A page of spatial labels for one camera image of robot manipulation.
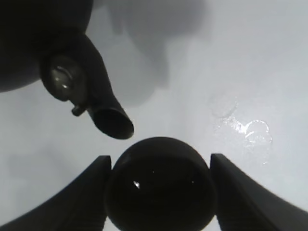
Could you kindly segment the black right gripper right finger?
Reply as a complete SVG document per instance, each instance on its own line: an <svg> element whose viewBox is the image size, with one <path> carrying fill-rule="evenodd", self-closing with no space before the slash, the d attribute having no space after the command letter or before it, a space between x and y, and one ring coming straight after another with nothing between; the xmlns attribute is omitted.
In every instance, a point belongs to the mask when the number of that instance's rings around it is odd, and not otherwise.
<svg viewBox="0 0 308 231"><path fill-rule="evenodd" d="M223 231L306 231L308 213L271 193L223 154L212 154L210 173Z"/></svg>

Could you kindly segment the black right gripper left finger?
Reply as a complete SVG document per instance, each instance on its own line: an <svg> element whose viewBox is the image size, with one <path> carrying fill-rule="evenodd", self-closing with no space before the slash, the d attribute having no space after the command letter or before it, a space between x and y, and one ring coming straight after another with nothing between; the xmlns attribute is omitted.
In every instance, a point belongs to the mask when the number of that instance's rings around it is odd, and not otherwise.
<svg viewBox="0 0 308 231"><path fill-rule="evenodd" d="M101 231L106 212L103 195L111 158L97 157L75 180L52 198L2 225L2 231Z"/></svg>

